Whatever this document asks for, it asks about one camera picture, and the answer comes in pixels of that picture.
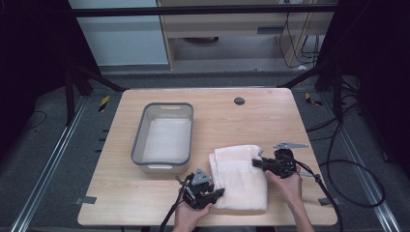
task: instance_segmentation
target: black cable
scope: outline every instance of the black cable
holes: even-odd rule
[[[37,125],[35,125],[35,126],[28,127],[28,128],[23,128],[25,131],[28,131],[28,130],[31,130],[31,129],[34,129],[34,128],[38,127],[38,126],[41,125],[43,122],[45,122],[45,120],[47,119],[47,114],[46,114],[44,111],[36,110],[36,111],[34,111],[34,113],[42,113],[43,116],[44,116],[44,118],[42,119],[41,122],[39,122],[39,123],[38,123]]]
[[[337,215],[337,221],[338,221],[338,226],[339,226],[339,231],[342,232],[343,231],[343,219],[342,219],[342,215],[340,212],[340,209],[338,208],[337,203],[335,202],[334,198],[331,196],[331,194],[328,192],[328,190],[326,189],[325,185],[322,182],[322,179],[320,178],[319,174],[315,174],[309,166],[307,166],[306,164],[295,160],[294,158],[288,157],[289,159],[294,160],[299,166],[301,166],[302,168],[304,168],[305,171],[307,171],[308,173],[310,173],[313,177],[314,180],[316,181],[316,183],[319,185],[319,187],[322,189],[322,191],[325,193],[326,197],[329,199],[329,201],[332,203],[335,213]]]
[[[300,65],[308,64],[308,62],[301,61],[301,60],[298,58],[298,55],[296,54],[296,48],[295,48],[295,45],[293,44],[292,36],[290,35],[290,30],[289,30],[289,15],[290,15],[290,13],[286,13],[286,20],[285,20],[284,25],[283,25],[283,30],[282,30],[282,32],[280,33],[280,36],[279,36],[279,40],[278,40],[278,42],[279,42],[279,49],[280,49],[280,52],[281,52],[281,54],[282,54],[282,57],[283,57],[283,60],[284,60],[285,65],[286,65],[288,68],[297,68],[297,67],[300,66]],[[290,41],[290,43],[291,43],[291,45],[292,45],[293,55],[295,56],[296,60],[298,60],[298,62],[301,63],[301,64],[299,64],[298,66],[288,65],[287,62],[286,62],[286,59],[284,59],[284,53],[283,53],[283,50],[282,50],[282,47],[281,47],[281,38],[282,38],[282,35],[283,35],[283,32],[284,32],[285,29],[287,29],[287,33],[288,33],[288,36],[289,36],[289,41]]]
[[[338,193],[341,197],[343,197],[345,200],[349,201],[350,203],[352,203],[352,204],[354,204],[354,205],[358,205],[358,206],[361,206],[361,207],[364,207],[364,208],[374,208],[374,207],[377,207],[377,206],[381,205],[381,204],[384,202],[384,200],[386,199],[386,192],[385,192],[385,189],[384,189],[384,187],[383,187],[383,184],[379,181],[379,179],[376,177],[376,175],[375,175],[373,172],[371,172],[368,168],[366,168],[366,167],[364,167],[364,166],[362,166],[362,165],[360,165],[360,164],[358,164],[358,163],[356,163],[356,162],[354,162],[354,161],[346,160],[346,159],[332,159],[332,160],[329,160],[329,161],[326,161],[326,162],[323,162],[323,163],[319,164],[319,166],[329,165],[329,164],[334,163],[334,162],[346,162],[346,163],[351,163],[351,164],[354,164],[354,165],[356,165],[356,166],[362,168],[362,169],[365,170],[368,174],[371,175],[371,177],[374,179],[374,181],[376,182],[377,186],[379,187],[379,189],[380,189],[380,191],[381,191],[381,193],[382,193],[382,196],[380,197],[380,200],[379,200],[378,202],[374,203],[374,204],[363,204],[363,203],[357,202],[357,201],[355,201],[355,200],[350,199],[350,198],[347,197],[346,195],[344,195],[344,194],[334,185],[333,180],[332,180],[331,176],[329,175],[329,177],[330,177],[330,182],[331,182],[332,186],[334,187],[335,191],[337,191],[337,193]]]
[[[165,219],[163,220],[163,222],[161,223],[161,227],[160,227],[160,232],[163,232],[163,230],[165,229],[166,224],[169,221],[169,218],[171,218],[172,214],[174,214],[175,210],[177,209],[178,205],[181,204],[182,202],[184,202],[185,200],[180,201],[182,193],[185,190],[185,186],[187,183],[188,178],[190,177],[190,175],[188,175],[185,179],[185,181],[181,181],[180,177],[177,176],[175,177],[175,179],[180,183],[180,185],[182,186],[178,192],[178,197],[175,200],[175,203],[171,206],[171,209],[169,209],[168,214],[166,214]]]
[[[329,178],[330,184],[331,184],[332,187],[335,189],[335,191],[336,191],[341,197],[343,197],[345,200],[351,202],[351,203],[354,204],[354,205],[361,206],[361,207],[364,207],[364,208],[377,207],[377,206],[381,205],[381,204],[383,203],[383,201],[385,200],[385,198],[386,198],[384,187],[383,187],[383,185],[380,183],[380,181],[377,179],[377,177],[376,177],[370,170],[368,170],[368,169],[365,168],[364,166],[362,166],[362,165],[360,165],[360,164],[358,164],[358,163],[356,163],[356,162],[354,162],[354,161],[345,160],[345,159],[335,159],[335,161],[330,160],[330,154],[331,154],[331,152],[332,152],[332,148],[333,148],[333,145],[334,145],[334,142],[335,142],[336,134],[337,134],[337,131],[339,131],[339,130],[341,129],[341,127],[342,127],[342,123],[338,123],[338,124],[337,124],[337,129],[335,130],[334,136],[332,137],[331,144],[330,144],[330,146],[329,146],[329,151],[328,151],[328,155],[327,155],[327,160],[326,160],[326,162],[321,163],[319,166],[326,164],[326,171],[327,171],[327,173],[328,173],[328,178]],[[342,162],[342,161],[343,161],[343,162],[353,163],[353,164],[355,164],[355,165],[361,167],[361,168],[364,169],[365,171],[367,171],[367,172],[373,177],[373,179],[375,180],[375,182],[376,182],[377,185],[379,186],[380,190],[382,191],[382,197],[381,197],[381,199],[380,199],[377,203],[375,203],[375,204],[363,204],[363,203],[354,201],[354,200],[350,199],[349,197],[347,197],[345,194],[343,194],[343,193],[337,188],[337,186],[335,185],[335,183],[334,183],[334,181],[333,181],[333,179],[332,179],[331,172],[330,172],[330,164],[331,164],[332,162],[336,162],[336,161],[337,161],[337,162]]]

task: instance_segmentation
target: plastic bin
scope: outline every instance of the plastic bin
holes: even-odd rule
[[[145,106],[132,161],[146,173],[184,173],[189,168],[192,105],[153,102]]]

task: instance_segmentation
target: wooden table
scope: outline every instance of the wooden table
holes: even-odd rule
[[[237,105],[235,98],[245,99]],[[190,168],[211,173],[209,154],[216,148],[254,144],[264,157],[272,157],[274,144],[282,141],[309,144],[304,124],[289,89],[149,89],[123,94],[87,191],[95,204],[82,204],[82,225],[160,225],[177,197],[175,175],[145,174],[131,160],[132,145],[145,105],[150,102],[189,102],[193,106]],[[310,146],[293,150],[295,159],[320,174]],[[313,178],[304,177],[303,199],[314,225],[337,222],[332,206],[320,206],[325,197]],[[173,224],[174,217],[168,222]],[[276,187],[269,184],[269,206],[265,214],[252,216],[212,213],[198,226],[293,225],[294,219]]]

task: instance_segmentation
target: folded towel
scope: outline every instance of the folded towel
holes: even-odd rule
[[[216,149],[210,154],[211,170],[216,189],[225,189],[215,207],[218,209],[266,211],[268,185],[260,168],[252,159],[263,150],[256,145],[240,145]]]

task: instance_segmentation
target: hand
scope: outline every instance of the hand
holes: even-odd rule
[[[285,179],[281,179],[269,170],[265,171],[265,174],[278,187],[280,195],[286,201],[295,218],[298,231],[311,232],[314,231],[313,226],[310,223],[302,201],[302,178],[299,175],[300,171],[301,168],[297,166],[296,172]]]
[[[175,225],[173,232],[191,232],[202,217],[209,214],[212,203],[204,209],[198,211],[190,207],[186,202],[182,202],[175,210]]]
[[[268,179],[278,187],[280,195],[288,205],[302,202],[302,178],[299,175],[301,168],[296,166],[296,170],[295,173],[284,179],[269,170],[265,171]]]

